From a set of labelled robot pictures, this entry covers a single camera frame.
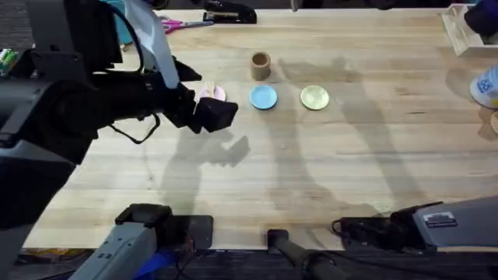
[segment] sticker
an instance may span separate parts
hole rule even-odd
[[[427,214],[423,216],[423,221],[430,229],[458,226],[457,219],[454,218],[451,212]]]

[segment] wooden cup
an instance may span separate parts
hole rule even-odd
[[[256,81],[264,81],[272,74],[270,56],[265,52],[257,52],[251,58],[251,76]]]

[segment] stapler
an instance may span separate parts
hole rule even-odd
[[[206,10],[202,18],[204,21],[246,24],[258,22],[258,16],[254,9],[238,3],[208,0],[204,3],[204,9]]]

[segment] blue plate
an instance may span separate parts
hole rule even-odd
[[[271,86],[256,86],[251,90],[252,106],[259,110],[267,110],[277,103],[277,92]]]

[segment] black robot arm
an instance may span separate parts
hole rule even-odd
[[[238,109],[195,102],[194,91],[181,82],[167,88],[159,72],[109,70],[121,53],[113,9],[103,2],[30,0],[27,7],[36,48],[0,79],[0,278],[98,129],[148,116],[159,124],[164,114],[178,128],[211,132],[230,126]],[[202,78],[174,65],[182,82]]]

